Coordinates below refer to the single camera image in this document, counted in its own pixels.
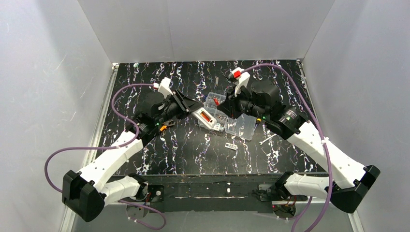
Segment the red orange battery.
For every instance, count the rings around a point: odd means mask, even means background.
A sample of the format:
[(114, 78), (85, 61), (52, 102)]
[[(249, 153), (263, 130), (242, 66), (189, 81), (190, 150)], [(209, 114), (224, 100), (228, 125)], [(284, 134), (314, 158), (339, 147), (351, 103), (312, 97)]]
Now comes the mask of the red orange battery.
[(216, 105), (216, 106), (219, 106), (220, 103), (219, 103), (218, 99), (217, 99), (217, 98), (214, 98), (213, 100), (214, 100), (215, 105)]

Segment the white AC remote control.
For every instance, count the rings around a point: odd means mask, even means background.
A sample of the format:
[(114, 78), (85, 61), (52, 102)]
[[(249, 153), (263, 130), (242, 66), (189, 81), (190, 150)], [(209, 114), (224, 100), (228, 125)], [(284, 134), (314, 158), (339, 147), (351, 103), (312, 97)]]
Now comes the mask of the white AC remote control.
[(203, 107), (193, 111), (192, 114), (209, 130), (212, 130), (217, 123), (216, 119)]

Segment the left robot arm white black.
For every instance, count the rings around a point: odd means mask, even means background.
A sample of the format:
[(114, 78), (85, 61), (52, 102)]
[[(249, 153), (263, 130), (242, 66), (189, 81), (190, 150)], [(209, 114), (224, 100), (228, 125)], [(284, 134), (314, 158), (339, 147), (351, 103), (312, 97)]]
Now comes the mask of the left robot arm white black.
[(165, 97), (151, 92), (140, 102), (131, 123), (113, 143), (114, 149), (101, 153), (92, 163), (63, 177), (62, 202), (85, 222), (94, 220), (105, 206), (124, 198), (147, 195), (148, 182), (137, 174), (117, 181), (111, 176), (133, 155), (161, 134), (165, 122), (199, 115), (201, 102), (175, 90)]

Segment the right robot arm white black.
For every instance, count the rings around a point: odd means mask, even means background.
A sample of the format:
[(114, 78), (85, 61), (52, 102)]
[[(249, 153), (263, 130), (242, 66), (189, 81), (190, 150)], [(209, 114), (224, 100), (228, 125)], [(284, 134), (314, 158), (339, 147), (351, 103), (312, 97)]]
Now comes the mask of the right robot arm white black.
[(267, 129), (304, 151), (329, 174), (317, 177), (285, 172), (272, 190), (283, 199), (293, 195), (330, 197), (336, 208), (353, 213), (381, 173), (376, 166), (354, 161), (321, 138), (305, 115), (282, 103), (279, 88), (270, 81), (256, 81), (250, 88), (231, 88), (217, 109), (233, 119), (243, 114), (260, 118)]

